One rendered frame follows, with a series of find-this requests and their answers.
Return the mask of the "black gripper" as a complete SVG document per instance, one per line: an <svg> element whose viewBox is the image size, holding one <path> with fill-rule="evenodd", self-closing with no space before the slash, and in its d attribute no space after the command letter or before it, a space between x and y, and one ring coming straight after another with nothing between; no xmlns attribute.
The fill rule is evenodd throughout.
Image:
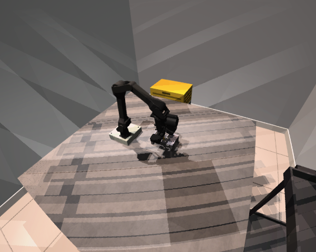
<svg viewBox="0 0 316 252"><path fill-rule="evenodd" d="M163 129L164 129L164 126L166 126L166 125L165 124L163 124L163 125L154 124L154 126L156 126L155 130L157 130L157 131L155 134L152 134L152 136L150 137L150 141L157 143L157 144L160 144L160 142L162 141L162 139L165 136Z"/></svg>

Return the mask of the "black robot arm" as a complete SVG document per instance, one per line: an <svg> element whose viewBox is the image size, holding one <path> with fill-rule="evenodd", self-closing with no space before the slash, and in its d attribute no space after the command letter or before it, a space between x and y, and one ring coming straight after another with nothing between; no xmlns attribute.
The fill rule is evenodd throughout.
<svg viewBox="0 0 316 252"><path fill-rule="evenodd" d="M135 81L118 81L114 85L112 85L113 95L117 98L117 107L119 112L119 120L118 127L116 128L117 132L120 132L120 137L123 139L127 139L131 133L128 131L128 126L131 123L130 118L127 115L126 102L125 102L125 94L126 91L131 91L134 93L139 99L144 101L149 109L152 111L150 117L155 119L156 125L164 126L163 132L167 132L170 136L172 136L179 122L178 115L169 114L169 109L167 108L165 102L158 98L154 98L150 94L148 94L141 86L137 85ZM163 113L163 111L165 112Z"/></svg>

